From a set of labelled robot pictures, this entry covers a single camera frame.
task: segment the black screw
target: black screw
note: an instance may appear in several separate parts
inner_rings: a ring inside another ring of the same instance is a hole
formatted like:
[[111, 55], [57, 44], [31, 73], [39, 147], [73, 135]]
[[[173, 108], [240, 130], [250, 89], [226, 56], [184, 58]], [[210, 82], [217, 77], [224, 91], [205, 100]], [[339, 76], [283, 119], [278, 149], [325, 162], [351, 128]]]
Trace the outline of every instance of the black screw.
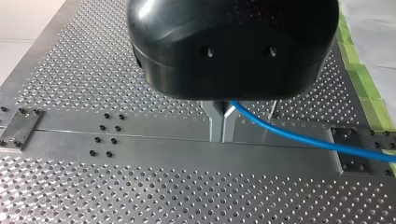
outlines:
[[387, 169], [384, 171], [384, 175], [392, 175], [392, 172], [389, 169]]
[[19, 111], [21, 114], [24, 114], [24, 109], [23, 109], [22, 107], [18, 108], [18, 111]]
[[15, 147], [19, 147], [21, 145], [21, 143], [17, 140], [14, 140], [12, 144], [14, 144]]
[[367, 171], [367, 165], [366, 164], [361, 165], [361, 171]]
[[333, 129], [332, 129], [332, 133], [333, 133], [333, 134], [338, 133], [339, 131], [340, 131], [340, 130], [339, 130], [338, 128], [333, 128]]
[[349, 168], [350, 168], [349, 163], [345, 163], [345, 164], [343, 165], [343, 170], [349, 170]]
[[381, 145], [378, 142], [373, 143], [373, 147], [378, 148], [379, 146], [381, 146]]

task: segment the black plastic cover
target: black plastic cover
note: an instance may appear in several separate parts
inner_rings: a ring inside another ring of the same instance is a hole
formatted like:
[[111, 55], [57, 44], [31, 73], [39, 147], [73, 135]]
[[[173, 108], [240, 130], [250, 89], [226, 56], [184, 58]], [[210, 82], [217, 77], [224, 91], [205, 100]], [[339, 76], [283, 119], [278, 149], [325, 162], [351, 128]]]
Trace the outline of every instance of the black plastic cover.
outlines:
[[195, 100], [281, 99], [318, 77], [337, 0], [130, 0], [134, 54], [157, 91]]

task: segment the screw hole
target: screw hole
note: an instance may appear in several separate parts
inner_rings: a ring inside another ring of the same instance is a hole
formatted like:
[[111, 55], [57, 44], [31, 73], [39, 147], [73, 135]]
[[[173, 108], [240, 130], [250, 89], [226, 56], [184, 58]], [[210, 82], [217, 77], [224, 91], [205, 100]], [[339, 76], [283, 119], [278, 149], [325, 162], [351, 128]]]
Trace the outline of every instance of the screw hole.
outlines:
[[276, 48], [271, 46], [262, 51], [262, 56], [275, 58], [276, 52], [277, 52]]
[[201, 53], [205, 57], [212, 58], [214, 55], [214, 50], [212, 48], [210, 48], [209, 46], [203, 46], [201, 48]]

